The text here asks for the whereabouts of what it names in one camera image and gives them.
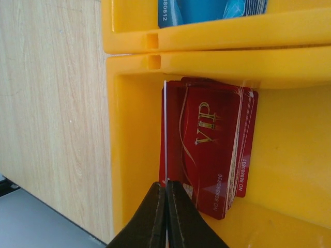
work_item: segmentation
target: gray floor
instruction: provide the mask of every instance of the gray floor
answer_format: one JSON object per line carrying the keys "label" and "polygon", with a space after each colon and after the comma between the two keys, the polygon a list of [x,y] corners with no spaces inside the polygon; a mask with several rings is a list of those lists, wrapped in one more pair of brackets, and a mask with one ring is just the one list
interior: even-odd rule
{"label": "gray floor", "polygon": [[0,247],[104,248],[24,190],[0,197]]}

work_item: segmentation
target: yellow container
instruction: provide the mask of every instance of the yellow container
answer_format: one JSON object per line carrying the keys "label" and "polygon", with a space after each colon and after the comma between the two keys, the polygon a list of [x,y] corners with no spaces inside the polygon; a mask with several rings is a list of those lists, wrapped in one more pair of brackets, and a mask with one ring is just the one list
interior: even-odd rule
{"label": "yellow container", "polygon": [[163,81],[202,76],[259,92],[247,195],[207,223],[230,247],[330,247],[330,64],[330,47],[108,58],[115,233],[158,180]]}
{"label": "yellow container", "polygon": [[266,14],[159,29],[157,0],[101,0],[106,53],[331,44],[330,0],[268,0]]}

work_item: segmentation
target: light wood surface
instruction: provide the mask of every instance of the light wood surface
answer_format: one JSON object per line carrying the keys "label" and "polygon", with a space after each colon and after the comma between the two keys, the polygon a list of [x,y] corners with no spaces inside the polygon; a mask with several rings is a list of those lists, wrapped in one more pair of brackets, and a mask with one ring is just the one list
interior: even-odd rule
{"label": "light wood surface", "polygon": [[100,8],[93,0],[0,0],[0,172],[107,243]]}

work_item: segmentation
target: wood grain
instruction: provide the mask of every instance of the wood grain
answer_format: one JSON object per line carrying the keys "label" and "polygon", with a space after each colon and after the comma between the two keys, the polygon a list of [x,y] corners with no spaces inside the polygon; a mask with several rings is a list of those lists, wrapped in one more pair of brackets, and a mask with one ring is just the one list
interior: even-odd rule
{"label": "wood grain", "polygon": [[101,6],[0,0],[0,172],[113,237]]}

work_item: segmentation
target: stack of red cards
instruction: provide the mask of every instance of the stack of red cards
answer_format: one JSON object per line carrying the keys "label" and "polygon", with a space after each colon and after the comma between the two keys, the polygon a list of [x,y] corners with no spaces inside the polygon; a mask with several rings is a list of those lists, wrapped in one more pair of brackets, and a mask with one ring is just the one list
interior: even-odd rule
{"label": "stack of red cards", "polygon": [[198,210],[223,219],[244,197],[258,93],[208,79],[164,83],[159,180],[177,180]]}

